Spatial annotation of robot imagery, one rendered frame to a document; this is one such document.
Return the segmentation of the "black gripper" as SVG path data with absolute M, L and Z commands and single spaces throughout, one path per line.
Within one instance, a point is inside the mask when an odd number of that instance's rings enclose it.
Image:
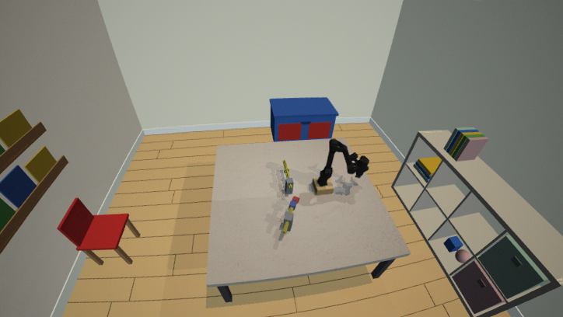
M 357 162 L 357 163 L 358 163 L 358 160 L 357 160 L 358 155 L 356 154 L 356 152 L 352 153 L 352 154 L 349 155 L 349 156 L 350 156 L 351 161 L 354 160 L 354 162 Z M 366 172 L 366 171 L 368 171 L 368 170 L 369 170 L 369 167 L 367 166 L 366 169 L 363 170 L 363 172 Z

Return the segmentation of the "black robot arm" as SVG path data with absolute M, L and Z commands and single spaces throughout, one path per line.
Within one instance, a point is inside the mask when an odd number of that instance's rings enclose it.
M 348 146 L 342 144 L 335 138 L 329 140 L 329 152 L 328 152 L 328 160 L 327 165 L 325 166 L 324 170 L 320 171 L 320 177 L 318 179 L 318 184 L 322 186 L 327 186 L 327 180 L 332 175 L 332 161 L 335 152 L 343 152 L 345 161 L 348 167 L 348 174 L 352 175 L 356 173 L 355 177 L 360 178 L 360 176 L 364 173 L 363 170 L 366 169 L 367 165 L 369 164 L 369 160 L 365 156 L 361 156 L 358 163 L 353 163 L 350 159 L 348 154 Z

